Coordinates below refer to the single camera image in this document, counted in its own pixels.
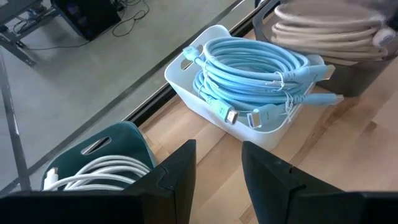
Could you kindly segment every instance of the cable plug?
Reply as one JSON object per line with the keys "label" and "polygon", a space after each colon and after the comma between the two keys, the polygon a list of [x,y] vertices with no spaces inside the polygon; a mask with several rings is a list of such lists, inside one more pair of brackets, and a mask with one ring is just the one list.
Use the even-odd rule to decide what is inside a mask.
{"label": "cable plug", "polygon": [[194,46],[185,47],[182,50],[182,53],[184,54],[185,58],[191,62],[200,57],[200,51]]}
{"label": "cable plug", "polygon": [[57,181],[58,181],[58,168],[53,167],[47,172],[47,177],[44,179],[43,190],[47,190],[49,187],[51,187],[51,185],[53,185]]}
{"label": "cable plug", "polygon": [[250,128],[261,128],[263,125],[276,120],[282,113],[285,113],[285,105],[267,104],[253,112],[248,113]]}
{"label": "cable plug", "polygon": [[343,100],[343,95],[336,95],[334,93],[312,93],[308,95],[293,96],[294,104],[336,105]]}
{"label": "cable plug", "polygon": [[237,112],[233,106],[223,100],[209,100],[207,102],[224,122],[235,124],[239,112]]}
{"label": "cable plug", "polygon": [[311,65],[291,72],[283,73],[284,81],[297,83],[311,83],[328,80],[335,72],[334,65]]}

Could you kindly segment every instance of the teal bin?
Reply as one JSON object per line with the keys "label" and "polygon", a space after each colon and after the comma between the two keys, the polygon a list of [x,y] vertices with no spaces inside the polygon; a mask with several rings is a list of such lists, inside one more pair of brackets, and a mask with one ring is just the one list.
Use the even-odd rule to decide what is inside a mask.
{"label": "teal bin", "polygon": [[[89,154],[82,153],[83,150],[105,138],[109,138],[109,141],[106,141],[106,143],[97,150]],[[154,155],[137,126],[131,122],[123,121],[106,128],[57,156],[47,166],[43,174],[41,189],[43,189],[47,172],[53,167],[58,168],[58,179],[63,179],[75,175],[83,166],[99,157],[112,155],[128,156],[138,159],[151,169],[156,166]],[[123,172],[120,174],[128,178],[137,179],[137,177],[130,172]],[[112,180],[96,180],[95,183],[109,184],[109,181],[112,182]],[[128,186],[128,184],[120,182],[112,182],[112,184],[124,188]]]}

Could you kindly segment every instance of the black panel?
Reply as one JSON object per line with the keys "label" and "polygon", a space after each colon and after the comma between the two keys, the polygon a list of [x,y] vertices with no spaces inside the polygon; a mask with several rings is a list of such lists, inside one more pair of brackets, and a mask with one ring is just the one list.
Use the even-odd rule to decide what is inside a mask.
{"label": "black panel", "polygon": [[260,224],[398,223],[397,192],[344,192],[251,142],[242,160]]}

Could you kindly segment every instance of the white cable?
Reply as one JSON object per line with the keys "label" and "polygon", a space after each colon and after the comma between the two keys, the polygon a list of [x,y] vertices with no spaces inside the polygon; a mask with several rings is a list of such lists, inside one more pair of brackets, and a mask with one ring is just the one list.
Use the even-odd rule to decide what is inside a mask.
{"label": "white cable", "polygon": [[71,191],[71,190],[123,190],[123,188],[112,185],[106,185],[106,184],[89,184],[89,185],[75,187],[73,189],[66,189],[64,191]]}
{"label": "white cable", "polygon": [[271,42],[331,63],[382,60],[382,45],[395,36],[382,14],[342,2],[293,2],[277,6],[275,14],[281,21],[272,27]]}
{"label": "white cable", "polygon": [[150,169],[141,161],[126,156],[103,156],[89,162],[82,167],[74,176],[58,180],[57,168],[54,167],[47,172],[44,180],[44,190],[57,190],[65,186],[63,190],[122,190],[123,188],[113,185],[89,184],[99,179],[117,180],[127,184],[133,184],[135,180],[122,175],[115,175],[118,172],[132,172],[143,177],[150,172]]}

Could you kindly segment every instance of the white plastic bin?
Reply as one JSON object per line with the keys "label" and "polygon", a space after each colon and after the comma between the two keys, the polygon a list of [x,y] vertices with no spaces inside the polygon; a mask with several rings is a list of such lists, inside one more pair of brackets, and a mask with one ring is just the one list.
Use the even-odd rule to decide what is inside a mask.
{"label": "white plastic bin", "polygon": [[[200,36],[192,42],[192,46],[198,47],[205,45],[209,40],[217,37],[230,37],[228,30],[221,26],[215,25],[209,27]],[[291,122],[286,116],[280,116],[278,120],[265,125],[262,128],[251,129],[248,126],[248,119],[246,117],[239,117],[237,122],[232,125],[225,123],[216,114],[214,114],[211,107],[193,90],[192,83],[196,73],[201,69],[196,64],[191,64],[185,70],[181,69],[182,62],[185,60],[183,54],[180,54],[165,71],[165,78],[181,97],[187,107],[204,117],[208,121],[217,125],[227,133],[236,137],[241,141],[251,141],[254,144],[270,151],[276,147],[280,139],[288,130]],[[312,89],[313,85],[308,88],[307,92]],[[292,119],[299,113],[302,106],[294,106],[292,110]]]}

